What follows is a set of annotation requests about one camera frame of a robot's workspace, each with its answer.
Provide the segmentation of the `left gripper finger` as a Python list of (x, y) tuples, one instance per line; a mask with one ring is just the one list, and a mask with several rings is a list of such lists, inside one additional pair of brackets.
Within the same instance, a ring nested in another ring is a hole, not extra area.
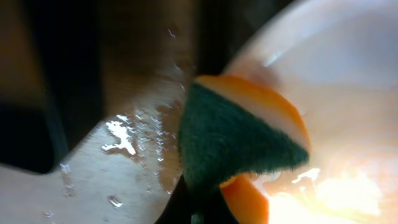
[(1, 2), (2, 223), (153, 223), (179, 174), (176, 131), (192, 75), (195, 1), (100, 1), (103, 108), (78, 120), (81, 141), (50, 160), (49, 89), (19, 1)]

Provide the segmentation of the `orange green sponge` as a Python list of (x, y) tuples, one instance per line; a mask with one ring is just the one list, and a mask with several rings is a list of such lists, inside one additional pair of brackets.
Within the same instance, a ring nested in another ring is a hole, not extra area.
[(201, 76), (179, 121), (178, 151), (194, 223), (267, 223), (269, 202), (249, 176), (295, 170), (310, 157), (297, 108), (239, 77)]

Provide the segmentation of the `white plate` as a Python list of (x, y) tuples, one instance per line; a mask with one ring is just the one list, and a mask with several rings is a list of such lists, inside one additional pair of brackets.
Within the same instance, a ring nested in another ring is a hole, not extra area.
[(300, 111), (312, 144), (264, 175), (271, 223), (397, 222), (397, 0), (294, 1), (230, 63), (256, 65)]

